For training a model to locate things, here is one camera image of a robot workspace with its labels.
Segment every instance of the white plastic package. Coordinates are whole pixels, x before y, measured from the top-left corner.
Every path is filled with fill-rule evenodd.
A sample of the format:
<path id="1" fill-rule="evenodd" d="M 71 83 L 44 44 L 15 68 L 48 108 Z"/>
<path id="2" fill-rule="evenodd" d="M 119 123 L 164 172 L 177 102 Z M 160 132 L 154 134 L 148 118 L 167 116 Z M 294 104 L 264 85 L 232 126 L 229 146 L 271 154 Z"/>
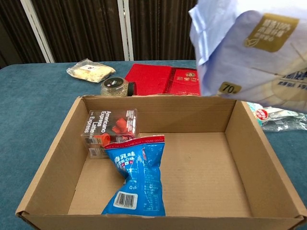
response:
<path id="1" fill-rule="evenodd" d="M 74 78 L 99 83 L 110 74 L 115 73 L 115 69 L 98 62 L 92 62 L 89 59 L 84 59 L 73 67 L 68 68 L 66 72 Z"/>
<path id="2" fill-rule="evenodd" d="M 307 1 L 199 0 L 189 13 L 203 96 L 307 112 Z"/>
<path id="3" fill-rule="evenodd" d="M 264 108 L 257 103 L 248 102 L 248 105 L 264 131 L 307 130 L 306 114 L 273 107 Z"/>

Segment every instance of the open cardboard box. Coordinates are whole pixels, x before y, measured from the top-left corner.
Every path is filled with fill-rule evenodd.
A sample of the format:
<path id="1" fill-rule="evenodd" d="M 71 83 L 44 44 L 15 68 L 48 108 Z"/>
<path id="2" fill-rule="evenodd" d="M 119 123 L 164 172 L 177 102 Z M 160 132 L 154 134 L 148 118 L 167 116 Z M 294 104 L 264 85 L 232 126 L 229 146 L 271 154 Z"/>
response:
<path id="1" fill-rule="evenodd" d="M 89 110 L 138 109 L 142 135 L 165 134 L 166 217 L 105 216 L 123 178 L 89 159 Z M 248 106 L 218 97 L 77 98 L 16 215 L 41 230 L 288 230 L 307 211 Z"/>

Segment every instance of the clear plastic box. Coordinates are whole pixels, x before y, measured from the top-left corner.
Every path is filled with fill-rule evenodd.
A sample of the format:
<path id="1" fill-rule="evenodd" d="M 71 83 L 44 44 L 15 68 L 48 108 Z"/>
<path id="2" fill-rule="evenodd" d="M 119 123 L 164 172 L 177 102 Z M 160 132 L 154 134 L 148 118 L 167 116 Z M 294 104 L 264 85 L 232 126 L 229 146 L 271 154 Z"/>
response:
<path id="1" fill-rule="evenodd" d="M 82 139 L 93 159 L 107 158 L 104 146 L 137 138 L 137 110 L 91 110 Z"/>

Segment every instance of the teal tablecloth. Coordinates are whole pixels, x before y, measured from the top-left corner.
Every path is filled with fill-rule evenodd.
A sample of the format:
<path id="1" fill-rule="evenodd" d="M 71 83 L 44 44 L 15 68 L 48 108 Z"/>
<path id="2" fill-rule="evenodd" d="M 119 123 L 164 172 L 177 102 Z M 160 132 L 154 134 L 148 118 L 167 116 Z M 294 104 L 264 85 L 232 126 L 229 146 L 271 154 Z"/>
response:
<path id="1" fill-rule="evenodd" d="M 104 62 L 124 77 L 134 62 Z M 195 68 L 195 61 L 141 63 Z M 15 210 L 74 100 L 100 85 L 66 73 L 74 63 L 12 65 L 0 70 L 0 229 L 31 229 Z M 307 205 L 307 131 L 267 133 Z"/>

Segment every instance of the glass jar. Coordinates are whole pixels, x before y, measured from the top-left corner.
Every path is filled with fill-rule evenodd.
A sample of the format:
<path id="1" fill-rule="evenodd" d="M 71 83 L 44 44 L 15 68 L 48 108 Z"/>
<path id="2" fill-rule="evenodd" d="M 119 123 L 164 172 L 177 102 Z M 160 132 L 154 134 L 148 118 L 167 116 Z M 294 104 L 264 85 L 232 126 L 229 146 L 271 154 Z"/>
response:
<path id="1" fill-rule="evenodd" d="M 123 78 L 109 78 L 101 84 L 100 94 L 117 97 L 132 96 L 136 94 L 136 84 Z"/>

